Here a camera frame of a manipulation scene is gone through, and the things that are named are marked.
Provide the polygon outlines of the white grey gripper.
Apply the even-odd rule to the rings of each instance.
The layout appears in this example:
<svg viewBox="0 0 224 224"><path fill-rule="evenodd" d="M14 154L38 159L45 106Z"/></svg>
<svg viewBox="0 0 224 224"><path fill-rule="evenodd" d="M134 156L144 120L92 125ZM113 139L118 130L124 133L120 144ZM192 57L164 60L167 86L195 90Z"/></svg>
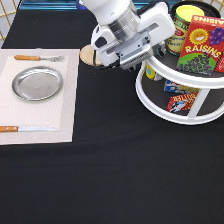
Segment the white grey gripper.
<svg viewBox="0 0 224 224"><path fill-rule="evenodd" d="M98 24L91 37L95 54L105 67L132 69L153 55L153 47L175 32L165 2L137 14L130 4L112 23Z"/></svg>

